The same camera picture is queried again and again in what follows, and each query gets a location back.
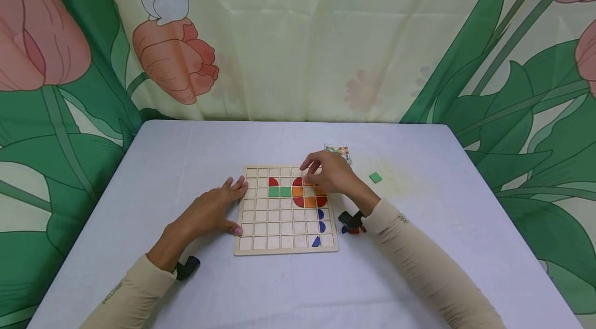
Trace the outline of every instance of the curtain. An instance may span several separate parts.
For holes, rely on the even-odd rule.
[[[0,0],[0,328],[154,118],[446,124],[596,328],[594,1]]]

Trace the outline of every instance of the loose green tile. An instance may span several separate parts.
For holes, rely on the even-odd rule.
[[[282,197],[291,197],[292,196],[292,189],[290,187],[282,187],[280,189]]]
[[[269,187],[269,197],[279,197],[279,187]]]
[[[381,180],[383,180],[383,178],[376,172],[373,172],[368,177],[371,178],[371,180],[373,181],[374,184],[379,183]]]

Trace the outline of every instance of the white table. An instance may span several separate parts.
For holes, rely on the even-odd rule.
[[[28,328],[78,327],[200,193],[244,165],[300,164],[324,143],[347,143],[361,176],[385,175],[382,195],[467,271],[508,328],[580,328],[446,126],[209,121],[142,126]],[[337,215],[353,209],[333,200]],[[148,326],[447,327],[365,235],[338,238],[337,253],[243,257],[233,236],[197,240],[187,252],[201,267]]]

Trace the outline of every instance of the left hand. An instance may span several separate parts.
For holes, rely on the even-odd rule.
[[[173,225],[184,230],[192,239],[215,231],[242,235],[242,227],[226,219],[225,215],[232,202],[244,196],[248,183],[244,181],[243,176],[240,176],[234,185],[232,181],[232,177],[229,177],[221,187],[213,188],[197,197]]]

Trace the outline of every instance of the beige sleeve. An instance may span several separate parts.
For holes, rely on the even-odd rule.
[[[143,254],[80,328],[141,328],[157,301],[174,281],[176,271],[170,274],[160,270]]]
[[[423,231],[383,199],[362,223],[408,283],[455,329],[503,329],[505,324],[474,281]]]

